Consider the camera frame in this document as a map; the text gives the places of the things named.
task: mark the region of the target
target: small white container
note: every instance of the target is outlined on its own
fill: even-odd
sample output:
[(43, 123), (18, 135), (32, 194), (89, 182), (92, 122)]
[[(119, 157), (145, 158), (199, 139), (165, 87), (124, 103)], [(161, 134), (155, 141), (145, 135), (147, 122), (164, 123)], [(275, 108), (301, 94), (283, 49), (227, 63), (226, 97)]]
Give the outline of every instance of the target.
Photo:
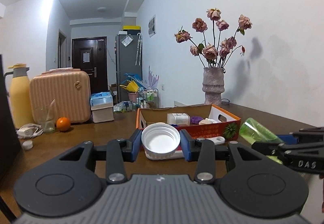
[(180, 144), (176, 128), (165, 123), (147, 126), (142, 132), (145, 152), (155, 159), (166, 159), (174, 154)]
[(32, 141), (32, 140), (24, 141), (24, 142), (22, 143), (22, 148), (23, 148), (24, 150), (32, 149), (32, 148), (33, 148), (33, 141)]
[(166, 115), (168, 124), (190, 125), (190, 116), (186, 113), (168, 113)]
[(114, 120), (114, 108), (103, 108), (92, 111), (92, 120), (96, 123), (109, 122)]

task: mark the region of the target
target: dried rose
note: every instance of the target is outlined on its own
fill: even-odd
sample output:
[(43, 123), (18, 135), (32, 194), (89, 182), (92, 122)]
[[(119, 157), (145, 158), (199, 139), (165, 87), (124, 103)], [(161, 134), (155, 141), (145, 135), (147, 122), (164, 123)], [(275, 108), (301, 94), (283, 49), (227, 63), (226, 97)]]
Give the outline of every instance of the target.
[(217, 58), (218, 51), (215, 49), (214, 45), (209, 45), (202, 50), (203, 55), (208, 60), (213, 60)]
[(229, 24), (225, 20), (217, 21), (216, 26), (218, 27), (219, 31), (223, 31), (229, 28)]
[(199, 56), (199, 50), (196, 46), (190, 46), (190, 52), (194, 56)]
[(177, 34), (174, 34), (174, 36), (176, 37), (176, 41), (178, 43), (181, 43), (181, 42), (191, 39), (190, 34), (185, 30), (182, 30), (182, 31), (180, 30)]
[(221, 58), (226, 57), (228, 54), (230, 53), (230, 51), (227, 48), (221, 48), (221, 50), (219, 51), (219, 56)]
[(207, 17), (210, 18), (210, 20), (218, 21), (221, 19), (221, 11), (217, 8), (215, 9), (208, 9), (207, 10)]
[(245, 47), (242, 46), (242, 53), (241, 53), (241, 56), (244, 56), (245, 54)]
[(241, 15), (239, 17), (239, 28), (240, 30), (250, 29), (252, 28), (252, 23), (247, 16)]
[(207, 24), (201, 18), (196, 18), (196, 21), (192, 23), (192, 28), (195, 29), (196, 32), (204, 32), (208, 29)]
[(232, 50), (236, 45), (237, 42), (234, 37), (227, 38), (221, 43), (221, 47), (227, 49), (228, 51)]

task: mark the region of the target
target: wooden table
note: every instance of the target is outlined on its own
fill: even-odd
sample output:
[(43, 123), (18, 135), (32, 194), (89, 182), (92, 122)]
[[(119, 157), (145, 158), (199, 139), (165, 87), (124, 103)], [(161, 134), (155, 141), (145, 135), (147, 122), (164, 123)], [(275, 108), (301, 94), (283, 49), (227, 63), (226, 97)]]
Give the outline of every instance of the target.
[[(244, 122), (253, 117), (265, 127), (277, 134), (285, 134), (307, 128), (309, 125), (297, 121), (246, 108), (239, 105), (223, 105), (224, 109), (241, 117)], [(12, 189), (15, 181), (26, 171), (42, 164), (43, 162), (61, 154), (69, 148), (91, 140), (94, 145), (105, 145), (111, 139), (129, 138), (135, 130), (136, 113), (116, 114), (113, 122), (100, 124), (73, 125), (73, 130), (67, 133), (55, 132), (43, 134), (33, 140), (34, 147), (29, 151), (21, 151), (17, 156), (13, 167), (0, 183), (0, 194), (16, 216), (20, 210), (13, 198)], [(95, 173), (105, 178), (105, 162), (97, 162)], [(150, 161), (144, 152), (140, 152), (137, 161), (125, 163), (127, 176), (132, 174), (188, 174), (192, 178), (196, 168), (196, 162), (187, 163), (183, 159), (167, 161)], [(216, 161), (216, 176), (226, 174), (225, 162)], [(0, 213), (0, 223), (9, 223)]]

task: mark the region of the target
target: metal screw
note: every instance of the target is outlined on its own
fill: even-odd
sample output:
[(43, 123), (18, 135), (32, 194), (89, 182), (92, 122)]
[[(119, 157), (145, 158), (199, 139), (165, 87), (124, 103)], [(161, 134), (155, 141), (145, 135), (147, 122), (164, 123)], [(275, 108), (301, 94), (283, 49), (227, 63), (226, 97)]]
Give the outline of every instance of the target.
[(120, 173), (113, 173), (113, 174), (109, 175), (108, 178), (110, 181), (118, 182), (118, 181), (122, 181), (125, 178), (125, 176)]
[(202, 173), (199, 173), (197, 175), (197, 178), (200, 181), (209, 181), (209, 180), (213, 179), (213, 175), (211, 173), (208, 173), (208, 172), (202, 172)]

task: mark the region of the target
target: green bottle on shelf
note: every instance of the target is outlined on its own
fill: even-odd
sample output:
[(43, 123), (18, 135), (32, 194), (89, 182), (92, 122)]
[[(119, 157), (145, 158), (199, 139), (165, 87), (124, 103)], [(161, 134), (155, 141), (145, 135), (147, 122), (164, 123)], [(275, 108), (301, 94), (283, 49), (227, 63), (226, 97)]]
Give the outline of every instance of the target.
[(274, 143), (280, 144), (283, 141), (276, 136), (273, 132), (268, 130), (262, 124), (254, 120), (253, 118), (248, 118), (241, 126), (239, 134), (249, 143), (254, 142), (264, 142), (264, 143)]

